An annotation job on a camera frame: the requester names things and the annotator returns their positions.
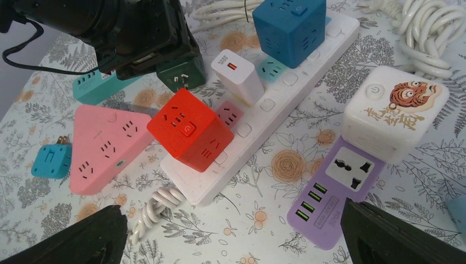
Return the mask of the white cube adapter with cord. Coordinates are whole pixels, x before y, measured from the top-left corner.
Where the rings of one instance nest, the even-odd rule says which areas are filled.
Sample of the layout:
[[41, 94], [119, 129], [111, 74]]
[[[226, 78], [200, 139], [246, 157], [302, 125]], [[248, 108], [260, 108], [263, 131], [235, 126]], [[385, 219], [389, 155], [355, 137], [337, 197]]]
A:
[[386, 163], [398, 163], [421, 141], [449, 96], [436, 81], [376, 67], [346, 104], [342, 137]]

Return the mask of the red cube socket adapter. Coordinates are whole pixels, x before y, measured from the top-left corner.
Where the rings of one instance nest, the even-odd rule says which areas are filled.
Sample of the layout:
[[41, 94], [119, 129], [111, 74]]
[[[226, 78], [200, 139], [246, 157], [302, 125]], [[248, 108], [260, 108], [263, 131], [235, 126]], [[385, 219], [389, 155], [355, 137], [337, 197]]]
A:
[[204, 172], [234, 139], [218, 115], [186, 89], [160, 109], [147, 130], [174, 159], [198, 172]]

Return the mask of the white multicolour power strip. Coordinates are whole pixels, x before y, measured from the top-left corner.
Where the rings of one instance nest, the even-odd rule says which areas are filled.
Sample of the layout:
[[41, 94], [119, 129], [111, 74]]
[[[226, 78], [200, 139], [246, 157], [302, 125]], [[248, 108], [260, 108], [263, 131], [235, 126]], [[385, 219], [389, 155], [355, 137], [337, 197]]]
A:
[[226, 101], [234, 103], [243, 117], [232, 129], [232, 142], [208, 169], [198, 172], [171, 155], [162, 159], [161, 169], [192, 205], [204, 207], [214, 200], [357, 39], [358, 19], [332, 10], [327, 16], [330, 22], [323, 44], [298, 68], [285, 69], [274, 82], [262, 79], [265, 94], [254, 106], [243, 104], [229, 92], [216, 101], [215, 109]]

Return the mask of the dark green cube adapter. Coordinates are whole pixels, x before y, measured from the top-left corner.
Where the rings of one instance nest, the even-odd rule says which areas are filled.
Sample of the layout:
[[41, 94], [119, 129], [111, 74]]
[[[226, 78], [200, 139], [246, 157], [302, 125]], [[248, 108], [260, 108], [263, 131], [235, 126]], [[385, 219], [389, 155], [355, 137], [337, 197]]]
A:
[[206, 84], [206, 72], [201, 54], [181, 57], [157, 64], [157, 77], [172, 92], [195, 89]]

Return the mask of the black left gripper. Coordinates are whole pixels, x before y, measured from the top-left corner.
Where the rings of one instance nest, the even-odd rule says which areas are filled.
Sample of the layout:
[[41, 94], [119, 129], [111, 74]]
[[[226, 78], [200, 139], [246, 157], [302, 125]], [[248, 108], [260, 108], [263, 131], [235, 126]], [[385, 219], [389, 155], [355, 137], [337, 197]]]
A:
[[180, 1], [102, 1], [101, 9], [95, 53], [102, 73], [127, 80], [199, 54]]

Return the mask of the white cube socket adapter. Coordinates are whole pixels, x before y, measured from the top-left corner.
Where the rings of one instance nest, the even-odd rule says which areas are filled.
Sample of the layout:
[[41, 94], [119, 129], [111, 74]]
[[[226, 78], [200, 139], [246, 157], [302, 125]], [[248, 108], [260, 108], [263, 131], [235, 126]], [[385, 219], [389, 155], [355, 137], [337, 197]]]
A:
[[264, 95], [256, 66], [232, 50], [222, 50], [210, 66], [221, 83], [245, 104], [252, 106]]

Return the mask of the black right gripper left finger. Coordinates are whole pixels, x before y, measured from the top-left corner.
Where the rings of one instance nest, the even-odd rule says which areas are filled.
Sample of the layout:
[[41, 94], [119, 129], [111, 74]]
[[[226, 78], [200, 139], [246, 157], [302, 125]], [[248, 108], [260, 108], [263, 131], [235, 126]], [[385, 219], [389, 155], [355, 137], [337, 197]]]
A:
[[107, 206], [1, 263], [120, 263], [127, 241], [127, 217]]

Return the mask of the blue cube socket adapter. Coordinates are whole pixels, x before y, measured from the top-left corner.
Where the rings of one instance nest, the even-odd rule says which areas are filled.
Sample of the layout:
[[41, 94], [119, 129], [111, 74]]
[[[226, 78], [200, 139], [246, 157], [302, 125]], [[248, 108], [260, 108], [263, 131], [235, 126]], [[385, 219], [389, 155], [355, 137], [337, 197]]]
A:
[[291, 69], [325, 40], [326, 0], [268, 0], [252, 16], [262, 51]]

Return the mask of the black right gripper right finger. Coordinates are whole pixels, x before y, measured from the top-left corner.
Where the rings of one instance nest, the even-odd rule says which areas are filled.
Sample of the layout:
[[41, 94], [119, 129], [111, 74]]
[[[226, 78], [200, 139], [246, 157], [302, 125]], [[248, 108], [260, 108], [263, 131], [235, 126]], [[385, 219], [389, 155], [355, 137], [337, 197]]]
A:
[[465, 252], [367, 203], [346, 199], [341, 227], [353, 263], [465, 263]]

